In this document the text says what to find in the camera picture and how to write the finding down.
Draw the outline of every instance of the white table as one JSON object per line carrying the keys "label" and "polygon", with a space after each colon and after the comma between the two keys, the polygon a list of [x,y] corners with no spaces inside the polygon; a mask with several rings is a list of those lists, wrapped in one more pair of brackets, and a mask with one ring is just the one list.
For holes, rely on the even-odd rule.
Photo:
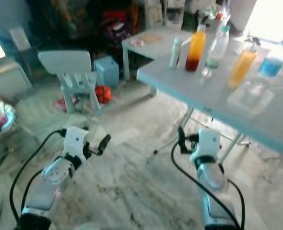
{"label": "white table", "polygon": [[[130,44],[132,39],[140,39],[142,36],[146,34],[155,34],[161,38],[160,41],[157,41],[153,44],[144,43],[144,46],[132,46]],[[123,70],[124,70],[124,78],[125,80],[130,79],[130,68],[129,68],[129,57],[128,50],[134,53],[140,54],[144,57],[151,59],[158,59],[172,51],[172,47],[174,44],[175,37],[180,37],[183,39],[183,45],[190,41],[192,36],[191,32],[186,31],[173,31],[164,27],[147,30],[140,34],[137,34],[133,37],[130,37],[124,41],[122,41],[123,47]]]}
{"label": "white table", "polygon": [[[271,91],[274,93],[271,103],[253,118],[241,116],[228,105],[228,98],[233,90],[229,89],[226,83],[238,55],[247,44],[231,39],[219,68],[210,79],[203,81],[201,71],[212,40],[213,35],[208,34],[205,50],[196,72],[185,71],[188,50],[188,45],[185,45],[182,48],[177,70],[172,71],[168,68],[170,55],[165,55],[140,68],[137,73],[138,79],[185,102],[189,108],[196,108],[232,126],[239,131],[236,141],[240,133],[243,133],[283,154],[283,68],[278,76],[271,79]],[[258,56],[246,79],[257,76],[259,66],[267,53],[268,50],[258,47]]]}

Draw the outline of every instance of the blue liquid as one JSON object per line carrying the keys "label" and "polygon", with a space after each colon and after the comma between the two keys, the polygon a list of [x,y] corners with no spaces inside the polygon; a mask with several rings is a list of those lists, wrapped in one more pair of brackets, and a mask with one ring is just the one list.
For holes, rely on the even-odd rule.
{"label": "blue liquid", "polygon": [[266,57],[260,66],[259,74],[265,77],[275,77],[283,65],[278,58]]}

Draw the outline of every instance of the floor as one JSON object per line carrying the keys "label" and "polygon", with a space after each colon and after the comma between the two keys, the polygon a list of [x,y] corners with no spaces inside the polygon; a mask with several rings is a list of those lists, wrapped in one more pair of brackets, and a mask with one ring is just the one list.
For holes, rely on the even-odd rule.
{"label": "floor", "polygon": [[[204,229],[198,190],[172,165],[171,147],[152,155],[156,147],[176,133],[187,107],[163,93],[128,102],[148,91],[149,88],[142,84],[126,85],[115,95],[117,106],[99,116],[89,114],[86,99],[78,105],[79,111],[71,115],[54,109],[51,103],[60,97],[57,84],[38,86],[18,103],[19,119],[40,140],[57,128],[71,125],[89,126],[92,133],[100,129],[112,136],[104,155],[92,157],[76,173],[53,217],[51,229]],[[193,116],[224,133],[235,133],[199,112]],[[198,128],[190,121],[186,132],[192,133]],[[283,230],[283,157],[251,141],[249,148],[235,147],[224,164],[228,177],[243,192],[246,230]],[[229,143],[222,138],[220,154]],[[0,142],[0,158],[5,158],[0,166],[0,230],[11,230],[15,226],[9,206],[9,189],[19,168],[37,146],[38,143],[20,129]],[[61,148],[62,139],[52,137],[25,169],[14,193],[18,209],[31,175],[60,155]],[[196,176],[188,157],[178,153],[177,161]],[[239,197],[232,187],[230,194],[240,221]]]}

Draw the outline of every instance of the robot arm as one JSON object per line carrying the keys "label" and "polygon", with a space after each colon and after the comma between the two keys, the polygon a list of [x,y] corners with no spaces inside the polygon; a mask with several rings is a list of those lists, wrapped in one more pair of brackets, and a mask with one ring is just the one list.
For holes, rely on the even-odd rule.
{"label": "robot arm", "polygon": [[71,183],[78,170],[92,154],[102,155],[111,139],[110,135],[100,142],[97,149],[89,148],[86,141],[88,131],[71,126],[64,139],[64,151],[41,173],[40,183],[34,185],[16,230],[48,230],[51,217],[57,208],[61,195]]}
{"label": "robot arm", "polygon": [[[220,133],[212,129],[200,129],[198,134],[185,137],[181,127],[178,132],[181,153],[191,153],[190,162],[197,169],[198,182],[211,191],[235,217],[234,206],[228,193],[229,182],[217,160]],[[192,143],[191,150],[185,146],[185,140]],[[234,221],[221,205],[201,189],[200,195],[206,230],[236,230]]]}

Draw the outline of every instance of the white bottle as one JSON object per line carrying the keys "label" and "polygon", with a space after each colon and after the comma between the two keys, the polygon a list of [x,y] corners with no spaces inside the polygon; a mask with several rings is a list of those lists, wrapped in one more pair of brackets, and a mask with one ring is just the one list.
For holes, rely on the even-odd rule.
{"label": "white bottle", "polygon": [[172,48],[172,54],[169,63],[171,69],[176,69],[179,65],[182,43],[183,41],[181,38],[175,37],[174,46]]}
{"label": "white bottle", "polygon": [[219,62],[226,53],[229,42],[229,26],[222,26],[209,48],[208,59],[202,72],[204,77],[212,75],[212,70],[218,68]]}

